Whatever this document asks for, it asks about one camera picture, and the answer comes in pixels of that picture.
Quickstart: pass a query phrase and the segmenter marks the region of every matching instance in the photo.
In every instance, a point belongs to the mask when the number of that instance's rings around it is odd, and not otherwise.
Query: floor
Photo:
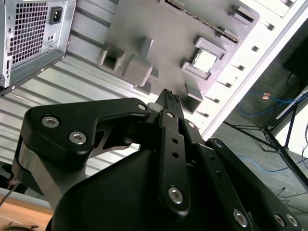
[[[270,92],[273,96],[280,99],[292,99],[298,94],[298,91],[291,89],[286,85],[286,80],[290,72],[284,70],[283,63],[290,56],[294,48],[300,41],[307,35],[308,21],[299,29],[295,36],[285,46],[281,53],[270,64],[267,70],[262,74],[260,79],[255,83],[249,92]],[[289,85],[296,88],[298,86],[296,78],[291,79]],[[265,109],[276,105],[275,101],[263,100],[261,96],[247,94],[242,100],[242,109],[248,114],[261,112]],[[282,107],[278,107],[275,111],[268,112],[259,116],[244,116],[238,107],[226,119],[227,122],[234,125],[251,125],[263,126],[273,119]],[[252,134],[265,140],[263,134],[259,131],[251,131]],[[264,170],[277,170],[286,167],[284,161],[278,154],[266,153],[261,150],[260,144],[252,138],[228,127],[221,125],[215,132],[214,137],[221,139],[236,155],[248,157],[255,161]],[[301,156],[295,153],[290,153],[291,157],[296,161],[301,160]],[[276,173],[268,173],[259,170],[253,163],[243,160],[243,162],[271,189],[273,192],[278,193],[282,188],[287,187],[280,197],[291,196],[299,193],[304,193],[305,189],[297,181],[292,172],[287,169]],[[299,165],[303,172],[308,176],[308,169],[303,164]],[[308,194],[289,198],[290,202],[287,205],[296,207],[300,210],[306,211],[303,213],[297,209],[293,209],[295,214],[308,229]]]

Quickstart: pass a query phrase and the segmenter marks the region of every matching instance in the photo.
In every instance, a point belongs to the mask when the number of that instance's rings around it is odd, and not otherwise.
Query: ventilation grille
[[[16,4],[15,31],[10,52],[13,64],[42,52],[47,3]]]

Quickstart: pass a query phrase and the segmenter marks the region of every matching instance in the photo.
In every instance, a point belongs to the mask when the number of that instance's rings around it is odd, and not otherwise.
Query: black metal bracket
[[[234,153],[202,139],[177,95],[164,90],[156,104],[162,109],[120,99],[26,113],[13,171],[55,209],[51,230],[301,231]],[[85,179],[89,157],[131,143],[140,150]]]

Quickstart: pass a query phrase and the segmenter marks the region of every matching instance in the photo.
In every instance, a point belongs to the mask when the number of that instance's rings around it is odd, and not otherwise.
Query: silver bolt head
[[[173,115],[171,112],[167,112],[167,115],[168,115],[170,118],[174,118],[174,115]]]
[[[295,226],[298,226],[297,221],[294,219],[294,217],[292,217],[290,214],[287,214],[287,218],[289,219],[289,221]]]
[[[189,125],[191,128],[196,128],[196,125],[193,124],[191,121],[188,122],[188,125]]]
[[[235,220],[237,221],[237,223],[240,224],[240,226],[242,226],[244,228],[246,228],[248,226],[248,221],[247,221],[246,217],[239,210],[234,209],[233,210],[233,216],[234,216]]]
[[[55,117],[46,116],[42,118],[42,124],[48,128],[56,128],[60,125],[60,122]]]
[[[222,148],[222,144],[221,144],[219,141],[215,140],[214,143],[215,143],[219,148]]]
[[[285,226],[285,222],[283,221],[283,219],[277,214],[274,214],[274,217],[276,218],[276,220],[278,221],[279,224],[281,224],[281,226]]]
[[[142,104],[138,104],[138,107],[139,107],[141,110],[145,110],[145,109],[146,109],[146,107],[143,106]]]
[[[83,145],[87,141],[87,137],[85,134],[79,131],[73,131],[69,134],[69,140],[77,145]]]
[[[168,195],[174,203],[178,205],[183,203],[183,194],[176,187],[170,187],[168,190]]]

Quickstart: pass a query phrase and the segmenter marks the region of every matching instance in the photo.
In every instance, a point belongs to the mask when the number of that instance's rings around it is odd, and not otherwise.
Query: computer power supply
[[[64,58],[75,6],[75,0],[0,2],[1,95]]]

